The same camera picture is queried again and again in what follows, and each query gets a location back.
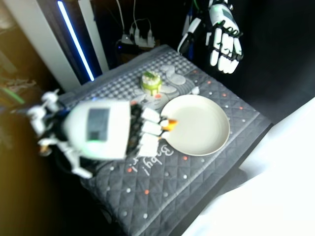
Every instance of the gray tablecloth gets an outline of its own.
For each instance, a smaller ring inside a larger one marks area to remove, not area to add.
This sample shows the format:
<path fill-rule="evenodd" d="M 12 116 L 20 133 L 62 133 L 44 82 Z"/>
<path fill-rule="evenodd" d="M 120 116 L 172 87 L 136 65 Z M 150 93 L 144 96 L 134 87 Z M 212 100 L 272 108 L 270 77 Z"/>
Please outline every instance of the gray tablecloth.
<path fill-rule="evenodd" d="M 140 77 L 151 70 L 162 75 L 161 96 L 145 95 Z M 168 46 L 140 55 L 105 73 L 93 83 L 61 97 L 69 107 L 96 98 L 134 100 L 160 111 L 174 97 L 199 86 L 200 95 L 219 104 L 231 124 L 220 151 L 192 157 L 160 143 L 156 158 L 127 158 L 99 163 L 87 188 L 132 236 L 166 236 L 246 152 L 270 121 Z"/>

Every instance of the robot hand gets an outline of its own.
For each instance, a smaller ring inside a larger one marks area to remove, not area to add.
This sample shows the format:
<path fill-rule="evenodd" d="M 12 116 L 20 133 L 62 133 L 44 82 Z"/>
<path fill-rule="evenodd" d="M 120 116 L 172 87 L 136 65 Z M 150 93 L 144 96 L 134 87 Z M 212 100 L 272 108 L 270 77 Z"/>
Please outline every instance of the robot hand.
<path fill-rule="evenodd" d="M 28 111 L 37 133 L 41 154 L 57 146 L 71 165 L 71 171 L 83 178 L 93 175 L 81 167 L 80 157 L 90 160 L 123 160 L 128 155 L 157 155 L 160 139 L 167 138 L 176 121 L 128 101 L 101 99 L 85 101 L 71 111 L 58 104 L 57 93 L 48 92 L 42 106 Z"/>
<path fill-rule="evenodd" d="M 209 15 L 205 17 L 210 19 L 210 24 L 202 23 L 201 19 L 195 18 L 177 51 L 184 53 L 191 42 L 206 34 L 205 45 L 210 51 L 209 64 L 218 66 L 218 70 L 223 73 L 232 74 L 243 58 L 239 40 L 242 33 L 233 19 L 230 11 L 232 8 L 227 5 L 227 0 L 210 0 L 207 10 Z"/>

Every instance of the led light strip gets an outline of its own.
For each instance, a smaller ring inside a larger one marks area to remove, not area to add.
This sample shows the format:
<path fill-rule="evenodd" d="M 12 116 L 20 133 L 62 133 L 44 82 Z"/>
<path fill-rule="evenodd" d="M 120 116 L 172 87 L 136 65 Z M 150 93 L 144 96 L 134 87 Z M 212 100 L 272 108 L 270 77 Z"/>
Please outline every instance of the led light strip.
<path fill-rule="evenodd" d="M 75 35 L 75 32 L 74 32 L 73 27 L 72 27 L 72 24 L 70 22 L 68 14 L 67 14 L 67 12 L 65 10 L 65 7 L 63 5 L 63 2 L 62 1 L 58 1 L 58 6 L 59 6 L 59 9 L 60 9 L 60 11 L 61 11 L 61 13 L 63 15 L 64 21 L 65 21 L 65 23 L 66 23 L 66 25 L 68 27 L 68 30 L 69 30 L 69 32 L 71 34 L 73 42 L 74 42 L 74 44 L 75 44 L 75 46 L 76 46 L 76 48 L 77 48 L 77 50 L 78 50 L 78 52 L 80 54 L 81 60 L 82 60 L 84 66 L 85 66 L 85 68 L 86 68 L 86 70 L 87 70 L 87 72 L 89 74 L 90 80 L 94 81 L 94 76 L 93 76 L 93 74 L 91 72 L 91 69 L 89 67 L 89 64 L 88 64 L 88 62 L 87 62 L 87 60 L 86 60 L 86 58 L 85 58 L 85 56 L 83 54 L 83 51 L 82 51 L 82 48 L 81 48 L 80 43 L 78 41 L 78 38 Z"/>

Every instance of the gingham fabric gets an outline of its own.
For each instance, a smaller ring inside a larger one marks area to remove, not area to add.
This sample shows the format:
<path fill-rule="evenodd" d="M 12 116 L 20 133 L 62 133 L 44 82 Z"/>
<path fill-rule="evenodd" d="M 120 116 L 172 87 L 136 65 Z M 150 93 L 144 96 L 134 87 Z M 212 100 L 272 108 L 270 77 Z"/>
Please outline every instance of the gingham fabric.
<path fill-rule="evenodd" d="M 173 84 L 160 69 L 165 64 L 184 75 L 186 83 Z M 123 162 L 99 163 L 96 175 L 81 182 L 126 235 L 167 236 L 242 157 L 270 121 L 168 46 L 141 55 L 62 99 L 70 107 L 94 97 L 132 100 L 134 91 L 140 88 L 139 77 L 146 70 L 161 73 L 164 84 L 175 87 L 177 95 L 199 86 L 200 95 L 219 104 L 229 117 L 228 142 L 214 154 L 193 157 L 162 141 L 156 158 L 128 157 Z"/>

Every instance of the round plate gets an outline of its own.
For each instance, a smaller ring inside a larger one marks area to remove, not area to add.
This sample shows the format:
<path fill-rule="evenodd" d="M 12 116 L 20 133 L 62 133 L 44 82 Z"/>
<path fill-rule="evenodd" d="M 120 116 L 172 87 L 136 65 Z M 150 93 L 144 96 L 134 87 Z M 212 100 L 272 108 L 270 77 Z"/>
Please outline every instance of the round plate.
<path fill-rule="evenodd" d="M 230 123 L 225 112 L 214 101 L 202 96 L 174 98 L 161 115 L 178 121 L 166 140 L 187 155 L 214 153 L 223 147 L 230 135 Z"/>

